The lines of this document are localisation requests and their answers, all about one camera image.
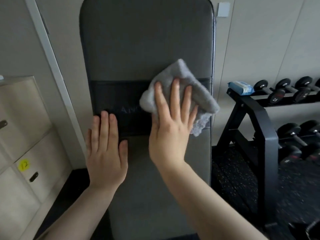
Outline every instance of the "finger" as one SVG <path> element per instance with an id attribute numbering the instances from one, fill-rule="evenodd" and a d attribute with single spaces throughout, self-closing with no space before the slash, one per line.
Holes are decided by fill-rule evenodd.
<path id="1" fill-rule="evenodd" d="M 101 112 L 101 128 L 99 150 L 105 152 L 108 148 L 109 139 L 109 114 L 107 111 Z"/>
<path id="2" fill-rule="evenodd" d="M 189 129 L 189 131 L 192 130 L 193 123 L 194 123 L 194 121 L 195 121 L 195 119 L 196 119 L 196 116 L 197 116 L 197 113 L 198 113 L 198 107 L 199 107 L 199 106 L 196 105 L 196 106 L 193 108 L 192 112 L 190 113 L 189 121 L 188 121 L 188 129 Z"/>
<path id="3" fill-rule="evenodd" d="M 92 132 L 91 132 L 91 148 L 92 152 L 97 152 L 99 148 L 99 134 L 100 134 L 100 118 L 93 117 Z"/>
<path id="4" fill-rule="evenodd" d="M 118 121 L 114 114 L 109 116 L 109 141 L 108 150 L 118 150 L 119 134 Z"/>
<path id="5" fill-rule="evenodd" d="M 180 81 L 174 79 L 171 85 L 170 113 L 173 120 L 180 120 Z"/>
<path id="6" fill-rule="evenodd" d="M 87 148 L 87 159 L 90 157 L 91 155 L 91 129 L 88 129 L 86 137 L 85 137 L 85 145 Z"/>
<path id="7" fill-rule="evenodd" d="M 170 116 L 169 106 L 162 93 L 162 87 L 160 82 L 157 82 L 155 84 L 154 96 L 155 96 L 155 101 L 158 108 L 160 124 L 170 121 L 171 116 Z"/>
<path id="8" fill-rule="evenodd" d="M 192 94 L 192 87 L 187 86 L 186 90 L 184 91 L 184 97 L 183 97 L 182 108 L 181 108 L 181 121 L 183 124 L 187 124 L 189 121 L 191 94 Z"/>
<path id="9" fill-rule="evenodd" d="M 128 169 L 128 141 L 123 140 L 119 145 L 119 157 L 121 168 L 124 170 Z"/>
<path id="10" fill-rule="evenodd" d="M 150 136 L 157 136 L 158 134 L 158 129 L 159 129 L 159 125 L 157 123 L 157 119 L 156 116 L 154 114 L 151 114 L 151 119 L 152 119 L 152 127 L 151 127 L 151 133 Z"/>

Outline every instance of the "dumbbell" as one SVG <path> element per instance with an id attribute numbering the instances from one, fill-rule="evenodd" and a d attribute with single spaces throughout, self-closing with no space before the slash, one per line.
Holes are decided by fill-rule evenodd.
<path id="1" fill-rule="evenodd" d="M 309 120 L 300 125 L 302 133 L 311 132 L 320 138 L 320 122 L 316 120 Z"/>
<path id="2" fill-rule="evenodd" d="M 269 104 L 276 104 L 278 102 L 280 102 L 283 97 L 285 96 L 286 92 L 284 89 L 277 89 L 275 91 L 271 91 L 270 88 L 267 88 L 268 86 L 268 81 L 267 80 L 261 80 L 258 81 L 255 85 L 254 85 L 254 90 L 255 91 L 264 91 L 267 94 L 269 94 L 268 96 L 268 103 Z"/>
<path id="3" fill-rule="evenodd" d="M 302 87 L 308 87 L 308 88 L 310 88 L 312 91 L 315 91 L 315 92 L 319 93 L 319 92 L 320 92 L 320 88 L 317 87 L 317 86 L 311 85 L 312 80 L 313 80 L 312 77 L 310 77 L 310 76 L 304 76 L 304 77 L 300 78 L 300 79 L 296 82 L 296 84 L 294 85 L 294 87 L 295 87 L 296 89 L 299 89 L 299 88 L 302 88 Z"/>
<path id="4" fill-rule="evenodd" d="M 289 78 L 285 78 L 282 79 L 281 81 L 279 81 L 275 88 L 276 89 L 286 89 L 289 92 L 294 93 L 292 100 L 294 103 L 298 103 L 300 101 L 302 101 L 303 99 L 305 99 L 311 92 L 310 88 L 307 87 L 302 87 L 299 89 L 295 89 L 293 86 L 290 86 L 291 80 Z"/>
<path id="5" fill-rule="evenodd" d="M 279 164 L 285 164 L 288 162 L 294 162 L 300 159 L 302 151 L 294 146 L 294 145 L 286 145 L 282 147 L 280 144 L 278 144 L 278 163 Z"/>
<path id="6" fill-rule="evenodd" d="M 278 131 L 279 138 L 292 137 L 296 142 L 302 145 L 301 158 L 307 161 L 315 161 L 320 158 L 320 143 L 315 142 L 311 144 L 305 143 L 300 137 L 297 136 L 300 133 L 301 128 L 296 123 L 288 123 L 281 126 Z"/>

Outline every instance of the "dumbbell rack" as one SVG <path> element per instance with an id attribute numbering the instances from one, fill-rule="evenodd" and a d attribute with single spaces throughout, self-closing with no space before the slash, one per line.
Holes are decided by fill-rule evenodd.
<path id="1" fill-rule="evenodd" d="M 233 111 L 212 154 L 223 154 L 232 141 L 236 149 L 249 165 L 258 179 L 258 215 L 261 225 L 267 229 L 277 224 L 276 206 L 278 192 L 278 135 L 265 107 L 294 104 L 292 93 L 277 104 L 269 104 L 266 93 L 255 92 L 250 96 L 240 96 L 232 89 L 227 94 L 235 101 Z M 320 101 L 320 94 L 310 93 L 299 104 Z M 257 137 L 261 138 L 254 147 L 238 130 L 245 115 L 248 114 Z"/>

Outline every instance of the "blue package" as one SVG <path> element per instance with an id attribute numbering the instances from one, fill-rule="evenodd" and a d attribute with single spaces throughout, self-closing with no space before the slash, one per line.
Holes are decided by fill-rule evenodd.
<path id="1" fill-rule="evenodd" d="M 228 83 L 228 87 L 241 96 L 254 93 L 254 88 L 244 81 L 231 81 Z"/>

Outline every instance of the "locker handle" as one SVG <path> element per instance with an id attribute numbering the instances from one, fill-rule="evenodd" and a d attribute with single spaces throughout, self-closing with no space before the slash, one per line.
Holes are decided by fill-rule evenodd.
<path id="1" fill-rule="evenodd" d="M 32 183 L 37 177 L 38 177 L 39 173 L 35 172 L 34 175 L 32 175 L 32 177 L 29 179 L 30 183 Z"/>
<path id="2" fill-rule="evenodd" d="M 4 128 L 7 124 L 8 122 L 6 120 L 0 121 L 0 129 Z"/>

